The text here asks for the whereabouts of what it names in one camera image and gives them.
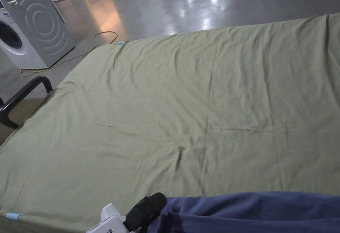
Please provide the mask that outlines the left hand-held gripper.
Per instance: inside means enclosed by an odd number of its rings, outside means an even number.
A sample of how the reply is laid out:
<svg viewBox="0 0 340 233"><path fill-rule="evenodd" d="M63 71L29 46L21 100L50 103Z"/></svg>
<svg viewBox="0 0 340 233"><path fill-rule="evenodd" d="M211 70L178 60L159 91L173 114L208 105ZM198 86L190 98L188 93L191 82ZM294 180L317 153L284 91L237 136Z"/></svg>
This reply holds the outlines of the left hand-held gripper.
<svg viewBox="0 0 340 233"><path fill-rule="evenodd" d="M100 223L87 233L130 233L130 230L147 230L166 205L167 197L160 192L142 198L125 216L109 203L101 211Z"/></svg>

